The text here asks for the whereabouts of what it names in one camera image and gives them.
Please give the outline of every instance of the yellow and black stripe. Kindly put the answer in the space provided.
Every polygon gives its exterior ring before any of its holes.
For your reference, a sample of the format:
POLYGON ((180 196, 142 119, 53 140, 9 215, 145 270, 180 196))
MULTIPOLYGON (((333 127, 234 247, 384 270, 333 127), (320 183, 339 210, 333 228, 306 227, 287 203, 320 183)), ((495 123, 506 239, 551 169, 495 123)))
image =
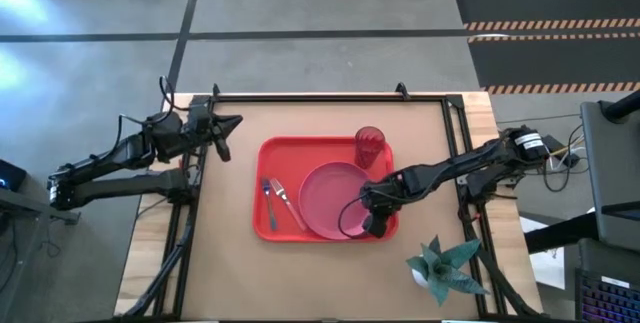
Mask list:
POLYGON ((640 90, 640 82, 517 84, 483 88, 489 94, 545 94, 584 92, 630 92, 640 90))
POLYGON ((640 27, 640 18, 471 22, 464 27, 470 31, 636 28, 640 27))
POLYGON ((553 34, 553 35, 526 35, 526 36, 482 36, 477 35, 467 38, 467 42, 500 42, 500 41, 532 41, 532 40, 563 40, 563 39, 614 39, 614 38, 640 38, 638 33, 593 33, 593 34, 553 34))

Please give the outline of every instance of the potted plant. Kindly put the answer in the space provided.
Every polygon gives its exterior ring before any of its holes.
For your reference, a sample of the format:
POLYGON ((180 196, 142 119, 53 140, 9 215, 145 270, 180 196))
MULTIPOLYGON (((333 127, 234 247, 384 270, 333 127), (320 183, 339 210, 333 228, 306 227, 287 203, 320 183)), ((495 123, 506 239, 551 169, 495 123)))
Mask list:
POLYGON ((465 242, 444 253, 440 251, 438 236, 429 246, 421 246, 422 254, 407 259, 407 264, 416 283, 428 288, 439 306, 447 299, 449 288, 462 293, 489 294, 473 278, 458 270, 476 253, 480 247, 479 240, 465 242))

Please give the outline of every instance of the red tray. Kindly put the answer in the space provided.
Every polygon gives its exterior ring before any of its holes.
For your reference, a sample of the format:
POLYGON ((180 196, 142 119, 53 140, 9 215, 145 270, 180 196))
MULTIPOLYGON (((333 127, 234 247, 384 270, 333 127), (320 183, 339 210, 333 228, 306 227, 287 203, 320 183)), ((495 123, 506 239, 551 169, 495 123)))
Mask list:
MULTIPOLYGON (((329 162, 353 163, 354 159, 354 137, 274 137, 264 142, 258 154, 258 174, 253 202, 253 228, 256 234, 262 239, 274 242, 336 242, 323 238, 310 229, 302 231, 284 202, 273 190, 271 202, 278 229, 272 231, 269 225, 267 198, 262 191, 260 178, 278 179, 289 200, 298 209, 300 186, 312 170, 329 162)), ((371 180, 380 180, 393 172, 393 153, 388 144, 366 172, 371 180)), ((391 238, 397 229, 398 219, 394 215, 389 219, 387 233, 382 239, 391 238)), ((367 237, 357 241, 374 240, 380 239, 367 237)))

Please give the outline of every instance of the silver fork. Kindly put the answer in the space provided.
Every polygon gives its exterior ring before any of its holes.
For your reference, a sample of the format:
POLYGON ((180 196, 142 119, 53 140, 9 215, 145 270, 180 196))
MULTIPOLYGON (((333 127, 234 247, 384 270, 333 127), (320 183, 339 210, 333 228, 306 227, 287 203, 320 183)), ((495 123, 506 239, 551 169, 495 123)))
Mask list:
POLYGON ((304 221, 302 220, 302 217, 300 217, 300 214, 298 214, 293 204, 291 204, 291 201, 289 201, 289 198, 287 198, 287 194, 284 191, 284 187, 282 186, 282 184, 280 184, 280 182, 277 179, 271 178, 271 186, 273 187, 273 191, 276 192, 276 195, 280 197, 280 199, 282 199, 284 204, 287 206, 287 208, 289 209, 289 212, 291 213, 293 218, 296 220, 296 223, 298 223, 298 226, 300 227, 300 229, 307 230, 307 225, 304 223, 304 221))

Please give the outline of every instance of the black floor mat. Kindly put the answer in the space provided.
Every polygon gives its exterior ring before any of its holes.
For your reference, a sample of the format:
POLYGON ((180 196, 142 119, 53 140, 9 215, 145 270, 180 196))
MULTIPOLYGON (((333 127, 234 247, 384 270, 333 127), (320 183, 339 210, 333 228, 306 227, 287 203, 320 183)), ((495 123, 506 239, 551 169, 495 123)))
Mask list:
POLYGON ((492 94, 640 88, 640 33, 469 38, 480 86, 492 94))
POLYGON ((457 0, 469 30, 640 27, 640 0, 457 0))

